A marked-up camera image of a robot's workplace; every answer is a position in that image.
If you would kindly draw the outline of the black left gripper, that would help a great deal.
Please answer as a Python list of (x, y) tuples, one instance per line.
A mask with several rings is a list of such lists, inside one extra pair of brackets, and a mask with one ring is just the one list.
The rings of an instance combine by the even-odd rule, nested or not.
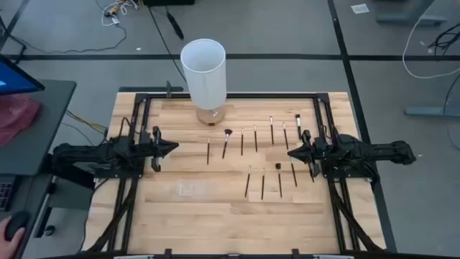
[[(161, 136), (161, 132), (159, 130), (158, 126), (154, 126), (152, 128), (152, 134), (148, 133), (147, 131), (144, 131), (142, 133), (142, 142), (147, 143), (149, 141), (153, 146), (158, 149), (159, 145), (159, 137)], [(164, 158), (166, 155), (171, 153), (174, 149), (176, 149), (179, 146), (178, 142), (172, 142), (168, 140), (161, 139), (160, 140), (160, 156)], [(151, 158), (151, 167), (154, 170), (154, 172), (160, 172), (161, 171), (161, 165), (159, 162), (159, 155), (155, 153), (152, 158)]]

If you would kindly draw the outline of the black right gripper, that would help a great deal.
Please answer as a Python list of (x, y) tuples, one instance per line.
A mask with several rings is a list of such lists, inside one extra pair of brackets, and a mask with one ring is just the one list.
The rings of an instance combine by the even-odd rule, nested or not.
[(326, 141), (322, 137), (315, 137), (311, 142), (311, 132), (308, 129), (303, 131), (303, 143), (298, 147), (289, 150), (289, 153), (301, 153), (306, 151), (307, 155), (289, 154), (290, 158), (305, 162), (308, 165), (311, 178), (315, 178), (319, 173), (319, 165), (316, 160), (321, 160), (325, 156)]

